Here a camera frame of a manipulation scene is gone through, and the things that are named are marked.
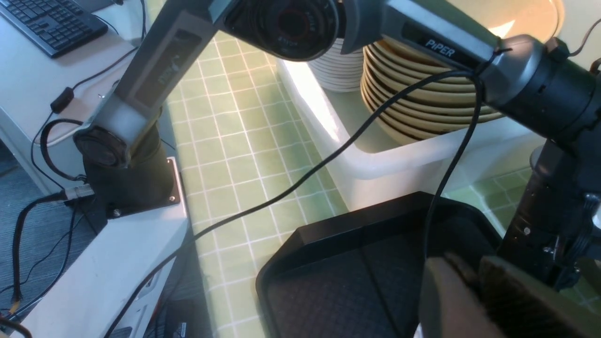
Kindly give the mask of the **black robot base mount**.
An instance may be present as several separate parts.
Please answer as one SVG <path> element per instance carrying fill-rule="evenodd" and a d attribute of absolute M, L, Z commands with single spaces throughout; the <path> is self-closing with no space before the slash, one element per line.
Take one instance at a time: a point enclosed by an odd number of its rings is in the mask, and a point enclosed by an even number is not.
<path fill-rule="evenodd" d="M 122 162 L 124 144 L 102 128 L 77 131 L 73 141 L 82 155 L 86 182 L 108 220 L 180 204 L 175 161 L 167 157 L 159 129 L 153 125 Z"/>

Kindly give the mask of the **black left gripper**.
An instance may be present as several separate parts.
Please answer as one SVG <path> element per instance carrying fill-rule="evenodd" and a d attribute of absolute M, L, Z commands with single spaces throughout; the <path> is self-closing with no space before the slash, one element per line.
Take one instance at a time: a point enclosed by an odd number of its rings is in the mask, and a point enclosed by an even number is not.
<path fill-rule="evenodd" d="M 581 160 L 547 140 L 499 257 L 481 259 L 479 278 L 453 253 L 425 261 L 423 338 L 599 338 L 600 317 L 556 292 L 577 283 L 580 258 L 600 258 L 599 207 L 599 157 Z"/>

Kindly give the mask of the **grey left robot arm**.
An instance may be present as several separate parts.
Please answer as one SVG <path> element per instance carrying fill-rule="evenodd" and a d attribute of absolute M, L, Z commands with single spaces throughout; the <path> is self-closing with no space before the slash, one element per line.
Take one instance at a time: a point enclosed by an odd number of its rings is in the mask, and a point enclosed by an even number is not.
<path fill-rule="evenodd" d="M 289 61 L 309 61 L 344 37 L 342 54 L 382 37 L 465 77 L 477 105 L 547 139 L 498 255 L 562 290 L 577 260 L 600 259 L 600 75 L 557 38 L 501 38 L 445 0 L 168 0 L 122 79 L 73 140 L 85 163 L 126 168 L 159 107 L 218 32 Z"/>

